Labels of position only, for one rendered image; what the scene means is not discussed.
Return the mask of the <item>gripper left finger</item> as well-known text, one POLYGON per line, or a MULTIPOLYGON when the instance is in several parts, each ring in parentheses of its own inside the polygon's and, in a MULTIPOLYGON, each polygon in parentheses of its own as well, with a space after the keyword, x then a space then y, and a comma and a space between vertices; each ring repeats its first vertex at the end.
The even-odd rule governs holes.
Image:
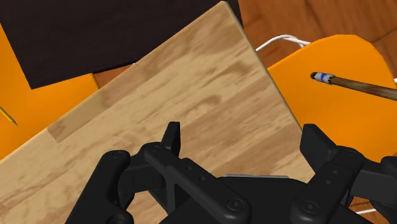
POLYGON ((166 211, 160 224, 250 224, 250 203, 189 158, 180 158, 179 122, 160 142, 130 155, 108 151, 99 160, 65 224, 135 224, 127 208, 139 192, 166 211))

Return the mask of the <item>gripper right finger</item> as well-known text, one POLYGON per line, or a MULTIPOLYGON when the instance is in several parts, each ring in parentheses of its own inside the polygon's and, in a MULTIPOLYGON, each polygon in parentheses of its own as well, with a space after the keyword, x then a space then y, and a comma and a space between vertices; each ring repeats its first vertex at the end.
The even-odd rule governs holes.
POLYGON ((315 174, 291 203, 292 224, 365 224, 349 209, 354 197, 369 200, 397 224, 397 157, 371 161, 354 148, 336 145, 314 124, 303 126, 300 152, 315 174))

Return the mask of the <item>orange chair with white legs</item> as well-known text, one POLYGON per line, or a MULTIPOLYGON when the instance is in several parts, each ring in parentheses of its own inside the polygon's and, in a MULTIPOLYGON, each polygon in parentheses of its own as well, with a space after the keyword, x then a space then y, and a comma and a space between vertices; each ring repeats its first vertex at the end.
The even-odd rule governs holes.
POLYGON ((31 89, 0 25, 0 160, 98 90, 92 74, 31 89))
POLYGON ((355 35, 313 41, 268 68, 298 123, 315 123, 337 145, 380 162, 397 155, 397 101, 310 78, 312 72, 397 89, 380 52, 355 35))

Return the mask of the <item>light wooden table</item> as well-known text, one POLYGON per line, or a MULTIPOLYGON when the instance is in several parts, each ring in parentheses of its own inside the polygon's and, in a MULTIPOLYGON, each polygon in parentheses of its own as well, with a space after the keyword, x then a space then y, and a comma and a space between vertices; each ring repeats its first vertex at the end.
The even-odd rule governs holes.
POLYGON ((313 176, 299 124, 220 2, 0 160, 0 224, 64 224, 105 152, 135 154, 171 121, 181 157, 215 176, 313 176))

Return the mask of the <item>brown pencil with blue band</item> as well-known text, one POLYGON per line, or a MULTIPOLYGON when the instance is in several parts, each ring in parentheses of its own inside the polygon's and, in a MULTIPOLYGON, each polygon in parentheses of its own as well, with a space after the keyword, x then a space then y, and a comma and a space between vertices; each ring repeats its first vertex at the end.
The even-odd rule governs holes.
POLYGON ((348 89, 352 89, 366 94, 375 95, 385 99, 397 101, 397 89, 382 87, 369 83, 363 83, 360 81, 349 80, 345 78, 339 78, 333 74, 313 72, 310 74, 313 80, 322 82, 328 85, 336 85, 348 89))

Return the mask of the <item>yellow pencil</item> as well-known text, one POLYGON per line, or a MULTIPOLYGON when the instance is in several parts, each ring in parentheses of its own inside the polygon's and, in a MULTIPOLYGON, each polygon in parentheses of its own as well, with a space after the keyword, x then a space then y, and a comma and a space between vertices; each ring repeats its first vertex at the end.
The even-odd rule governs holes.
POLYGON ((18 125, 15 121, 15 119, 3 108, 0 106, 0 112, 6 117, 7 120, 9 120, 11 123, 14 125, 18 125))

